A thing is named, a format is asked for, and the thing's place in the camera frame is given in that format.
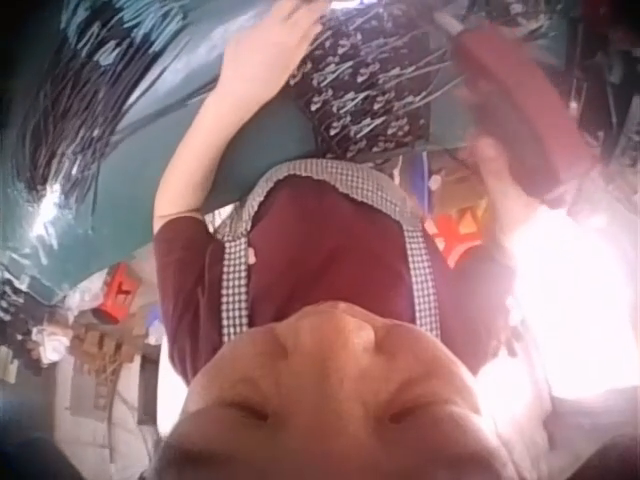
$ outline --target apron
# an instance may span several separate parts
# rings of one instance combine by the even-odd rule
[[[383,174],[344,161],[296,160],[270,170],[222,222],[215,235],[225,246],[222,264],[222,341],[249,329],[249,232],[269,190],[297,175],[325,181],[344,195],[389,215],[402,226],[413,289],[415,324],[440,338],[440,320],[431,260],[424,241],[423,215],[409,197]]]

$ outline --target maroon shirt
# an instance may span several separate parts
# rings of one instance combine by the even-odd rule
[[[442,340],[464,361],[470,353],[465,339],[473,330],[465,320],[469,315],[460,313],[453,274],[426,231],[425,243],[434,269]],[[193,217],[167,222],[154,245],[170,358],[190,382],[222,346],[224,246]],[[328,300],[414,322],[401,226],[326,182],[294,176],[281,180],[254,217],[249,245],[256,257],[249,268],[251,326],[283,320]]]

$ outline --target teal surface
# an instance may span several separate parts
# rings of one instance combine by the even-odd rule
[[[215,77],[229,36],[255,22],[264,5],[265,2],[237,0],[192,2],[191,26],[165,58],[175,58],[176,49],[182,49],[181,55],[124,124]],[[54,27],[49,23],[38,31],[51,34]],[[45,38],[40,36],[39,41],[45,42]],[[42,55],[39,51],[36,58]],[[25,82],[18,82],[20,87],[14,90],[19,96],[17,109],[21,101],[33,94],[29,92],[33,87],[28,80],[34,77],[33,72],[38,71],[40,64],[34,60],[23,68]],[[126,259],[149,243],[156,187],[198,107],[199,103],[192,103],[162,118],[128,139],[106,159],[93,216],[91,198],[74,212],[58,210],[55,202],[28,204],[24,192],[11,182],[7,161],[11,142],[2,142],[0,256],[11,273],[25,279],[31,277],[32,293],[45,302],[54,302],[92,273]],[[10,140],[10,131],[5,132],[4,138]],[[225,152],[207,208],[238,200],[271,167],[306,156],[313,149],[311,127],[302,113],[287,98],[277,98],[238,134]]]

